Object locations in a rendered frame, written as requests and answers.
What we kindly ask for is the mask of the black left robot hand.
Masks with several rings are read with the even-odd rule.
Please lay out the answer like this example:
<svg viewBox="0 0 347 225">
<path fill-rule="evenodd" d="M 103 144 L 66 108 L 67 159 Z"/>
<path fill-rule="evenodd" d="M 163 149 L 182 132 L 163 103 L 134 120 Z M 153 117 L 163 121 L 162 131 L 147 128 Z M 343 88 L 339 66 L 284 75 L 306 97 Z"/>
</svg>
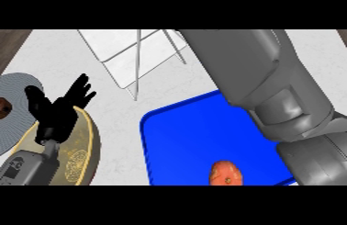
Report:
<svg viewBox="0 0 347 225">
<path fill-rule="evenodd" d="M 44 144 L 54 140 L 63 143 L 69 140 L 78 122 L 75 107 L 85 108 L 97 92 L 89 93 L 92 84 L 89 76 L 83 73 L 76 79 L 66 96 L 51 102 L 44 91 L 35 85 L 26 88 L 29 111 L 39 121 L 36 142 Z"/>
</svg>

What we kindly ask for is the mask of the blue tray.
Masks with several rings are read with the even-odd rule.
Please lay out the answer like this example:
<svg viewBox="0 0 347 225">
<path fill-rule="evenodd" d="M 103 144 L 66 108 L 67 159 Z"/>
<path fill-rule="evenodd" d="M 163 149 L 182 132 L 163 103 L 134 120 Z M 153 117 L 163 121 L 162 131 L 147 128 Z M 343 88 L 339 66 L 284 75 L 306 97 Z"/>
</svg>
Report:
<svg viewBox="0 0 347 225">
<path fill-rule="evenodd" d="M 206 185 L 219 161 L 237 165 L 249 186 L 295 182 L 277 143 L 264 137 L 247 111 L 228 104 L 219 91 L 148 112 L 141 139 L 154 186 Z"/>
</svg>

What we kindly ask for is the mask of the grey round ribbed plate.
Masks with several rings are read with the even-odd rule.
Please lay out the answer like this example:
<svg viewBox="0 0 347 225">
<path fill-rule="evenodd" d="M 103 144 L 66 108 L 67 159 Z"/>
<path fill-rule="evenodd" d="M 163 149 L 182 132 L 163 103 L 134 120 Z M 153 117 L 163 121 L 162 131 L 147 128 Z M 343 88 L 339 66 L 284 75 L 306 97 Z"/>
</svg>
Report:
<svg viewBox="0 0 347 225">
<path fill-rule="evenodd" d="M 10 114 L 0 118 L 0 155 L 18 143 L 36 118 L 29 111 L 26 88 L 35 85 L 44 90 L 41 80 L 29 73 L 8 73 L 0 75 L 0 98 L 13 105 Z"/>
</svg>

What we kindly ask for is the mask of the brown round food item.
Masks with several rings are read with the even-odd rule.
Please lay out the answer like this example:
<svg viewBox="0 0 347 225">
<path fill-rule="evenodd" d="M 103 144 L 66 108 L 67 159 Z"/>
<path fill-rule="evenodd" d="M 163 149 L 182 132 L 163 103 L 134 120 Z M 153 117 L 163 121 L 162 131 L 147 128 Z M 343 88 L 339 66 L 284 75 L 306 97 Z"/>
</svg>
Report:
<svg viewBox="0 0 347 225">
<path fill-rule="evenodd" d="M 11 102 L 4 97 L 0 97 L 0 119 L 4 119 L 10 115 L 11 110 L 13 110 Z"/>
</svg>

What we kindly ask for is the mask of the round golden wooden board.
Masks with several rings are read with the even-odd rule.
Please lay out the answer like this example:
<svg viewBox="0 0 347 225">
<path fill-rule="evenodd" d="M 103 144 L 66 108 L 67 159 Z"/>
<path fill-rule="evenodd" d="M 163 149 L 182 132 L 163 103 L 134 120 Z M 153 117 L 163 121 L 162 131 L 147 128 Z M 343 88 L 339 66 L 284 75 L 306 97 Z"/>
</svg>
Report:
<svg viewBox="0 0 347 225">
<path fill-rule="evenodd" d="M 92 117 L 85 109 L 75 107 L 78 122 L 70 139 L 58 151 L 60 168 L 52 186 L 88 186 L 101 160 L 101 136 Z"/>
</svg>

